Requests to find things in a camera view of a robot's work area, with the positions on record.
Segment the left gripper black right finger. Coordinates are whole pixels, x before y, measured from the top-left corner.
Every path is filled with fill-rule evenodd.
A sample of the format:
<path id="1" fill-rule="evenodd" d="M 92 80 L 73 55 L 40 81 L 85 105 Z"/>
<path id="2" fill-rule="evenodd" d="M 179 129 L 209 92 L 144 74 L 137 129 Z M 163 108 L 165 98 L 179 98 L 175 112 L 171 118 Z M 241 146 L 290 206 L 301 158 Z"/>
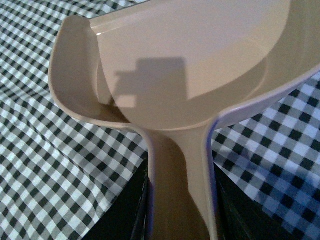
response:
<path id="1" fill-rule="evenodd" d="M 218 166 L 214 167 L 218 202 L 226 240 L 295 240 L 269 217 Z"/>

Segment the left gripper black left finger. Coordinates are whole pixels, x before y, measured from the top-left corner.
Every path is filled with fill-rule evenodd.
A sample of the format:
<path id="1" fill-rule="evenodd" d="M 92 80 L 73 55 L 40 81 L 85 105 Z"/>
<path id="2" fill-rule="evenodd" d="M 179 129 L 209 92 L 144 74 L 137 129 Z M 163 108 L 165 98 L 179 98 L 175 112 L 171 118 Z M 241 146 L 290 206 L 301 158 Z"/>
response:
<path id="1" fill-rule="evenodd" d="M 148 164 L 142 163 L 86 240 L 143 240 L 148 196 Z"/>

